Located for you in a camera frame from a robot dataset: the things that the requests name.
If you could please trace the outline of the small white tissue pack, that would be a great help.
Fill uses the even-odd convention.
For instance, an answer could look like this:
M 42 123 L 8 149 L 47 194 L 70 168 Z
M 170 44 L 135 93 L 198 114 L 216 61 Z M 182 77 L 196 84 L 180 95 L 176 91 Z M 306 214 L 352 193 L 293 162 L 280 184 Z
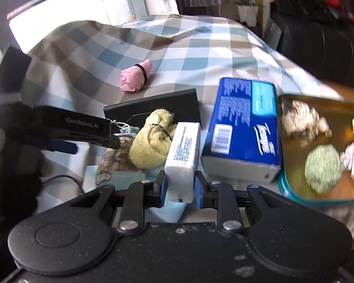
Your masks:
M 199 164 L 201 126 L 179 122 L 164 171 L 167 176 L 167 197 L 174 203 L 191 203 L 194 199 L 194 176 Z

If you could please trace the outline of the yellow towel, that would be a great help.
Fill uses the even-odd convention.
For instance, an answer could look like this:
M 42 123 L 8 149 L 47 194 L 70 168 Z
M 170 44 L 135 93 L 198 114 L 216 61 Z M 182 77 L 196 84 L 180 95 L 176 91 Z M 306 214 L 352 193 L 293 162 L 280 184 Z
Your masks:
M 174 115 L 165 110 L 153 111 L 131 145 L 129 157 L 139 169 L 151 169 L 165 163 L 173 141 Z

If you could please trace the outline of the patterned drawstring pouch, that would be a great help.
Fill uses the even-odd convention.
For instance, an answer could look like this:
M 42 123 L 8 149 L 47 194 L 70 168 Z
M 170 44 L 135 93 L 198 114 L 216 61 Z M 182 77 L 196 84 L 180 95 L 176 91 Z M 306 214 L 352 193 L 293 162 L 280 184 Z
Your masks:
M 130 133 L 121 133 L 116 135 L 120 142 L 120 148 L 107 148 L 101 158 L 100 164 L 96 170 L 96 184 L 100 185 L 105 181 L 116 180 L 125 176 L 135 176 L 135 173 L 141 174 L 143 170 L 136 167 L 129 156 L 131 146 L 135 140 L 138 130 Z

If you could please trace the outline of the light blue cloth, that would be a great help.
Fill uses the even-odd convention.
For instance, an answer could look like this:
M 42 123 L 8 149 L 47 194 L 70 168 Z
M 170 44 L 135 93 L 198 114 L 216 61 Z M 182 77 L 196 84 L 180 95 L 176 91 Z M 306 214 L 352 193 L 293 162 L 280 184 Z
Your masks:
M 165 198 L 162 208 L 152 207 L 153 182 L 163 167 L 147 169 L 135 176 L 121 175 L 116 180 L 96 184 L 97 166 L 88 166 L 85 171 L 83 189 L 90 192 L 98 187 L 109 189 L 114 187 L 114 204 L 121 206 L 120 223 L 134 220 L 142 229 L 147 222 L 151 223 L 177 223 L 185 210 L 185 203 L 174 203 Z

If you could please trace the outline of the large blue tissue pack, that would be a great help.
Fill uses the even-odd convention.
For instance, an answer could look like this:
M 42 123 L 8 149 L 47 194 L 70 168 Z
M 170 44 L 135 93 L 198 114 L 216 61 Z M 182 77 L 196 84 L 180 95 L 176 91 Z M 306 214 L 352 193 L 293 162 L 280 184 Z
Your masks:
M 258 80 L 220 80 L 201 163 L 221 179 L 267 184 L 279 174 L 276 88 Z

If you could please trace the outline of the black folding stand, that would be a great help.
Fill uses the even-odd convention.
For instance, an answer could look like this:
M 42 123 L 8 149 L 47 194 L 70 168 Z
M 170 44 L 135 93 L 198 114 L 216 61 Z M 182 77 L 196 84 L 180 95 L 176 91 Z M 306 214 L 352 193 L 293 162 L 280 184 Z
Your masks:
M 195 88 L 109 105 L 104 107 L 103 111 L 107 119 L 123 121 L 141 128 L 146 118 L 157 109 L 165 109 L 172 113 L 175 123 L 201 123 Z

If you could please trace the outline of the checkered bed cover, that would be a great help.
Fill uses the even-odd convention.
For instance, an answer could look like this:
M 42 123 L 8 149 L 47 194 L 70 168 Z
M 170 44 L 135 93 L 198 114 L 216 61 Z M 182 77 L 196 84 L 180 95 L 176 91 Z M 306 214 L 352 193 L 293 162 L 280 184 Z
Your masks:
M 70 22 L 30 50 L 21 97 L 92 116 L 138 98 L 195 88 L 202 127 L 210 122 L 223 77 L 272 83 L 278 94 L 339 99 L 339 94 L 269 47 L 238 22 L 220 17 L 150 15 L 120 26 Z M 120 88 L 124 69 L 149 59 L 136 92 Z

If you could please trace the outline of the teal rimmed tray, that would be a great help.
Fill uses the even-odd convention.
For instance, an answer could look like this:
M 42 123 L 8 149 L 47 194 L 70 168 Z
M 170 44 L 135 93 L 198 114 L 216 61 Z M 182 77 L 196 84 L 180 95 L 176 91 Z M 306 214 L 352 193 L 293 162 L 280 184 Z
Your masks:
M 285 197 L 307 206 L 354 202 L 354 102 L 278 98 Z

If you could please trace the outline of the pink rolled cloth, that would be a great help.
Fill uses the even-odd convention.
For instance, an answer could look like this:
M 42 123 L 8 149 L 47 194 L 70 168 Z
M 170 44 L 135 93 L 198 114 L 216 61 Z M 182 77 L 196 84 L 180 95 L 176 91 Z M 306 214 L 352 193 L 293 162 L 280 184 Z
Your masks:
M 124 69 L 120 74 L 120 88 L 126 92 L 141 90 L 152 72 L 149 59 Z

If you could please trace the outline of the beige fuzzy cloth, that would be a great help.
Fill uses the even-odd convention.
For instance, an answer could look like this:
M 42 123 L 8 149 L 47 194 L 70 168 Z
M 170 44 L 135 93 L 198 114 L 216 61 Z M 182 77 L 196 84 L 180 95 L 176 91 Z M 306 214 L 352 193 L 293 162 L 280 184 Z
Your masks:
M 281 125 L 288 137 L 305 136 L 314 141 L 320 134 L 332 137 L 327 120 L 314 107 L 298 100 L 282 101 Z

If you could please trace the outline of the green knitted ball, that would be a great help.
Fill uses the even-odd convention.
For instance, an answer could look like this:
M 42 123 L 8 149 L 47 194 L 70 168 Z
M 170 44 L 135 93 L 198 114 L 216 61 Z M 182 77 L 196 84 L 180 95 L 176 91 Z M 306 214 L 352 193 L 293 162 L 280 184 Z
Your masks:
M 308 153 L 304 175 L 309 187 L 319 195 L 333 190 L 341 178 L 340 155 L 332 144 L 320 145 Z

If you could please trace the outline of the white potted plant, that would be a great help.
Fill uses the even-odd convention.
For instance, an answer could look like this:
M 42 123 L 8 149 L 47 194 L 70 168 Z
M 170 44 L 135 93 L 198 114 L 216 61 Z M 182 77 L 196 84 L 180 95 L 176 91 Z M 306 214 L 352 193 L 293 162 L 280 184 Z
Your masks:
M 237 0 L 236 4 L 239 21 L 250 28 L 255 28 L 259 10 L 256 0 Z

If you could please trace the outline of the black leather sofa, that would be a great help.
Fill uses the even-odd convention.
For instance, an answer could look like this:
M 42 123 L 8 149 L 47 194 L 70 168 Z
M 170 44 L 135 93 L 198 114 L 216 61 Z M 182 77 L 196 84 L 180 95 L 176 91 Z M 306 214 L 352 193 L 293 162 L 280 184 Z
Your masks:
M 272 0 L 264 39 L 316 78 L 354 87 L 354 0 Z

